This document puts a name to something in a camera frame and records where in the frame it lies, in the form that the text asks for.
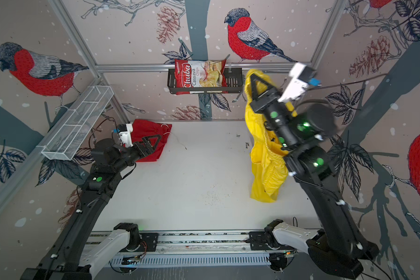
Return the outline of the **red shorts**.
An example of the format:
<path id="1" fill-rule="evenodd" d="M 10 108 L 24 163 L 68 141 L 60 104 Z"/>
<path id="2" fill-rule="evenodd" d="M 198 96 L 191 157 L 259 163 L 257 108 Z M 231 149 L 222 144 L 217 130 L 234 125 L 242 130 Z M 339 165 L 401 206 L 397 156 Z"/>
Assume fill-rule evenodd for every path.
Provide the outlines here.
<path id="1" fill-rule="evenodd" d="M 137 163 L 156 162 L 161 157 L 172 127 L 173 126 L 171 124 L 161 124 L 148 120 L 135 120 L 133 122 L 133 132 L 131 133 L 131 139 L 133 142 L 139 142 L 143 137 L 150 137 L 154 135 L 161 136 L 161 140 L 158 143 L 155 152 L 143 159 L 138 160 Z"/>

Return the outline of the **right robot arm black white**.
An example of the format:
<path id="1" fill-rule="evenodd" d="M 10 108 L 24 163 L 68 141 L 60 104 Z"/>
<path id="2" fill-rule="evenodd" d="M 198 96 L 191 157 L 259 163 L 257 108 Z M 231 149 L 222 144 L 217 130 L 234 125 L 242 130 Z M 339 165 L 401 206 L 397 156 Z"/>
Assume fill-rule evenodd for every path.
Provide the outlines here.
<path id="1" fill-rule="evenodd" d="M 326 274 L 357 279 L 364 271 L 361 260 L 374 260 L 378 246 L 360 233 L 338 188 L 334 164 L 320 146 L 337 130 L 332 107 L 324 100 L 309 100 L 302 114 L 293 115 L 294 110 L 279 101 L 278 88 L 260 74 L 252 72 L 246 87 L 251 91 L 250 108 L 288 151 L 283 158 L 288 174 L 306 193 L 322 224 L 310 230 L 276 219 L 265 228 L 268 243 L 308 254 Z"/>

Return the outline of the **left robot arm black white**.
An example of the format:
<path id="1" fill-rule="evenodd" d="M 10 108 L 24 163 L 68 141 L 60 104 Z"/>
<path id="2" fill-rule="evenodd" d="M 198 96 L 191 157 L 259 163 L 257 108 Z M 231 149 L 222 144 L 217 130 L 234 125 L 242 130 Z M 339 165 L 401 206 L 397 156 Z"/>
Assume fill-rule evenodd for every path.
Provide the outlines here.
<path id="1" fill-rule="evenodd" d="M 99 141 L 91 151 L 94 164 L 81 190 L 75 212 L 49 252 L 36 268 L 24 270 L 23 280 L 92 280 L 122 249 L 137 249 L 141 238 L 138 225 L 120 223 L 110 237 L 91 253 L 84 255 L 86 242 L 98 217 L 124 180 L 121 172 L 153 154 L 161 136 L 143 137 L 124 146 L 111 139 Z"/>

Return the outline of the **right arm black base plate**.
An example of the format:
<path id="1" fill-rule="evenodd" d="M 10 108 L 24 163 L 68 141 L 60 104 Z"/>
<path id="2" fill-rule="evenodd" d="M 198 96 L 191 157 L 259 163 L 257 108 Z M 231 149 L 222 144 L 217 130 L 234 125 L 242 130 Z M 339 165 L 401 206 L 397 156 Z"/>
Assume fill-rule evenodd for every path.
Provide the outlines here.
<path id="1" fill-rule="evenodd" d="M 295 248 L 288 245 L 280 245 L 273 235 L 268 232 L 249 232 L 245 243 L 250 245 L 252 251 L 274 250 L 274 251 L 295 251 Z"/>

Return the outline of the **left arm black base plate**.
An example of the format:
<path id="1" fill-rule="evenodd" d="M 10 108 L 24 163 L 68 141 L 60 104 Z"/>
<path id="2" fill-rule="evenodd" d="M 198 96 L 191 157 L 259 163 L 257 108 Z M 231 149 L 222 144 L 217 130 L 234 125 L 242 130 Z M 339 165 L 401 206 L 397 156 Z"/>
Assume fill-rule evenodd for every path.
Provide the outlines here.
<path id="1" fill-rule="evenodd" d="M 129 244 L 124 248 L 125 252 L 149 253 L 155 252 L 158 243 L 158 233 L 139 233 L 138 236 L 131 234 Z"/>

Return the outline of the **yellow shorts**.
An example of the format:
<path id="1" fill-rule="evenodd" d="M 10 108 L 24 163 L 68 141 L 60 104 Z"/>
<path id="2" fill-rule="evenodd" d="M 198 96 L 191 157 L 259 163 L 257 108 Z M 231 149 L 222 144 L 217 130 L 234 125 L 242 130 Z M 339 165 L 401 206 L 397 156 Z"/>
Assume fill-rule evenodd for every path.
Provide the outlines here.
<path id="1" fill-rule="evenodd" d="M 260 70 L 249 70 L 247 72 L 245 122 L 254 140 L 250 153 L 254 176 L 250 197 L 262 203 L 274 203 L 278 198 L 280 187 L 288 177 L 288 169 L 284 161 L 288 151 L 282 150 L 281 143 L 274 132 L 265 128 L 265 117 L 253 112 L 250 106 L 253 101 L 250 88 L 253 83 L 250 78 L 254 74 L 270 84 L 273 83 L 272 79 Z"/>

